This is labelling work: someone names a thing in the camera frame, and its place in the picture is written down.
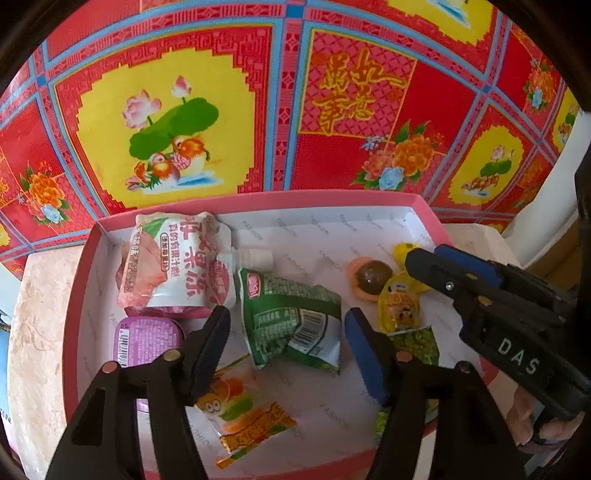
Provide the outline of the right hand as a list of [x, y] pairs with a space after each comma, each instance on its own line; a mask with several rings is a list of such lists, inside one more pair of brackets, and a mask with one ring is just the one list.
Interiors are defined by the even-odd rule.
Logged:
[[[534, 426], [530, 419], [534, 411], [536, 399], [521, 386], [518, 386], [513, 405], [510, 408], [506, 422], [516, 445], [526, 445], [532, 440]], [[539, 430], [539, 437], [542, 440], [563, 441], [572, 437], [575, 431], [583, 422], [585, 413], [580, 413], [570, 421], [553, 419], [544, 424]]]

